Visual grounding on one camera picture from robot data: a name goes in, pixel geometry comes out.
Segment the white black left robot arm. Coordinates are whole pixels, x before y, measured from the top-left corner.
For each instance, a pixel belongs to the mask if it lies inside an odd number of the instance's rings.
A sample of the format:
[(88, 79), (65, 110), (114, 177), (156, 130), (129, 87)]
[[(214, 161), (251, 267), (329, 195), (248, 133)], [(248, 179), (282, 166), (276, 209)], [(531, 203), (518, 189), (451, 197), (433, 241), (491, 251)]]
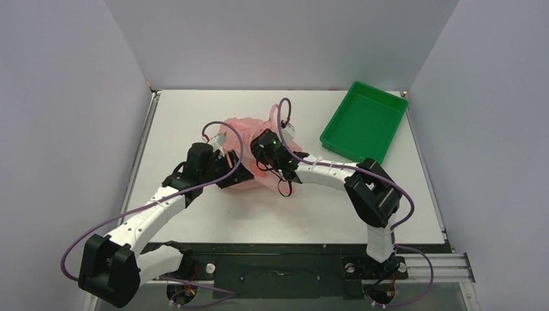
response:
[(84, 245), (78, 287), (122, 308), (148, 281), (171, 273), (184, 279), (194, 272), (192, 249), (168, 241), (146, 251), (150, 240), (170, 219), (203, 193), (244, 181), (243, 151), (224, 152), (208, 143), (194, 143), (143, 207), (124, 214), (124, 221), (104, 236), (91, 235)]

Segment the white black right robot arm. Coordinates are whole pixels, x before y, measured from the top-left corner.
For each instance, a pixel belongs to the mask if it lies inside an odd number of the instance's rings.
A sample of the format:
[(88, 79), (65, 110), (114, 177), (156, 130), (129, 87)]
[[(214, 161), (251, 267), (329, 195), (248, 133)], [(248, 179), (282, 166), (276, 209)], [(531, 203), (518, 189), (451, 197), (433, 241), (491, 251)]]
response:
[(325, 161), (306, 152), (290, 152), (279, 136), (265, 130), (251, 142), (257, 163), (272, 168), (283, 180), (323, 185), (346, 192), (358, 217), (367, 226), (365, 268), (380, 277), (391, 267), (395, 252), (395, 213), (401, 194), (387, 181), (390, 177), (375, 160), (361, 163)]

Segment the pink plastic bag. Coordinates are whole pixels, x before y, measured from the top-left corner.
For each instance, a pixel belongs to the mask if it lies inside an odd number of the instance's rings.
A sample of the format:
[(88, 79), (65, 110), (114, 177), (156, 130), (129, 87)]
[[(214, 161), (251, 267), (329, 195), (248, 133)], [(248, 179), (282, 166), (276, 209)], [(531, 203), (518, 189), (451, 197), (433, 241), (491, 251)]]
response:
[[(255, 158), (252, 155), (250, 149), (251, 141), (258, 137), (264, 130), (269, 129), (273, 132), (278, 132), (276, 126), (277, 109), (278, 104), (273, 104), (271, 106), (269, 118), (267, 120), (246, 117), (242, 119), (229, 118), (224, 121), (225, 123), (235, 128), (243, 139), (245, 147), (244, 156), (240, 166), (245, 167), (254, 176), (253, 180), (244, 181), (243, 183), (239, 183), (237, 185), (229, 187), (230, 190), (251, 190), (265, 188), (275, 192), (278, 191), (279, 179), (270, 172), (262, 172), (256, 166)], [(237, 155), (240, 154), (240, 144), (233, 131), (231, 131), (227, 126), (221, 125), (219, 127), (218, 133), (226, 134), (226, 140), (223, 143), (224, 151), (234, 150)], [(298, 144), (296, 144), (293, 138), (286, 137), (285, 140), (288, 143), (290, 149), (294, 151), (302, 151), (302, 148)]]

